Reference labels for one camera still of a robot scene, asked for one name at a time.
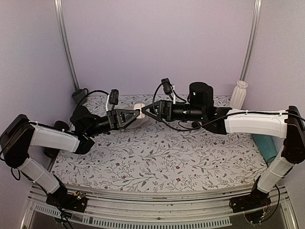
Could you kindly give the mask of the white earbuds charging case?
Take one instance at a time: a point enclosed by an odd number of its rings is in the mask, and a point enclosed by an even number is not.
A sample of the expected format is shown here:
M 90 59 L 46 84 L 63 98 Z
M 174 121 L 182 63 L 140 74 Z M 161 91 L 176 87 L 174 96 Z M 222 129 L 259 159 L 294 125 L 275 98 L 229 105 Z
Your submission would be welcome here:
M 145 107 L 144 103 L 137 103 L 133 106 L 134 110 L 139 111 L 139 115 L 136 117 L 136 119 L 144 119 L 146 115 L 142 112 L 142 109 Z

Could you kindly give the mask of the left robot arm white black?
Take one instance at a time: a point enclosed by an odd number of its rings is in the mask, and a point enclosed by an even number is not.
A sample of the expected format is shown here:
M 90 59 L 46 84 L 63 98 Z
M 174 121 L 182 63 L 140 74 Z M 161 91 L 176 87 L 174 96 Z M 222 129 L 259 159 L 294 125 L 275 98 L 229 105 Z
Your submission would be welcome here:
M 114 109 L 99 117 L 80 105 L 70 118 L 74 125 L 74 131 L 70 132 L 32 122 L 26 115 L 20 114 L 0 136 L 1 153 L 6 165 L 17 169 L 46 191 L 47 204 L 83 213 L 88 202 L 86 194 L 81 191 L 69 194 L 55 175 L 30 157 L 29 148 L 40 146 L 84 155 L 93 147 L 93 137 L 124 129 L 139 116 L 139 109 Z

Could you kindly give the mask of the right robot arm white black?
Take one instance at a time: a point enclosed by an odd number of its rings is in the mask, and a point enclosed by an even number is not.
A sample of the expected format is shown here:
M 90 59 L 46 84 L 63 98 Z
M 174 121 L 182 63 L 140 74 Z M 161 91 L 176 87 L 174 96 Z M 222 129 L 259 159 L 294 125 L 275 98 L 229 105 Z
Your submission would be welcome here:
M 172 121 L 201 122 L 201 127 L 214 134 L 247 133 L 268 135 L 284 140 L 280 152 L 258 177 L 248 195 L 231 198 L 234 213 L 271 204 L 269 193 L 294 165 L 305 160 L 305 125 L 297 107 L 283 111 L 246 111 L 214 106 L 214 90 L 203 82 L 189 85 L 188 100 L 178 103 L 153 100 L 142 113 L 168 125 Z

